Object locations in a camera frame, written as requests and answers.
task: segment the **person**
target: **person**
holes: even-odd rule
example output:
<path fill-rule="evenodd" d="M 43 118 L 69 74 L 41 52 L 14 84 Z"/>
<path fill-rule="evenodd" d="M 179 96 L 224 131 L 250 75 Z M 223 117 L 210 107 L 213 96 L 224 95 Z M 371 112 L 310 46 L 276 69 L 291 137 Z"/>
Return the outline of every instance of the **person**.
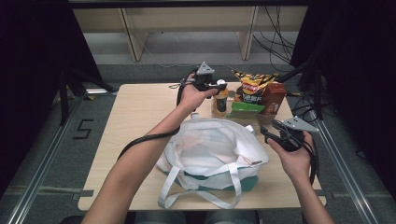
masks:
<path fill-rule="evenodd" d="M 180 103 L 175 109 L 146 135 L 172 132 L 202 104 L 205 98 L 218 92 L 214 89 L 198 91 L 189 84 L 185 86 Z M 170 138 L 171 136 L 145 141 L 127 150 L 109 171 L 81 223 L 123 223 L 134 195 L 163 153 L 159 148 L 165 148 Z M 306 133 L 305 138 L 308 143 L 312 143 L 309 134 Z M 331 223 L 331 217 L 307 179 L 309 157 L 304 154 L 304 150 L 287 153 L 276 142 L 269 140 L 268 143 L 281 158 L 282 165 L 297 190 L 308 223 Z"/>

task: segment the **snack bag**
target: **snack bag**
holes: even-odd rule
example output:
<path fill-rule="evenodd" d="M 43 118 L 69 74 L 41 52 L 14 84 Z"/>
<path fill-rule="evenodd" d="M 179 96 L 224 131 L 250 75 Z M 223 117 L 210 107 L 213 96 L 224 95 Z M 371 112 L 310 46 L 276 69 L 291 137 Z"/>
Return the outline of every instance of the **snack bag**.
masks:
<path fill-rule="evenodd" d="M 242 86 L 236 90 L 234 100 L 258 105 L 262 101 L 262 93 L 268 83 L 274 82 L 277 75 L 261 75 L 238 72 L 233 70 L 233 74 L 241 81 Z"/>

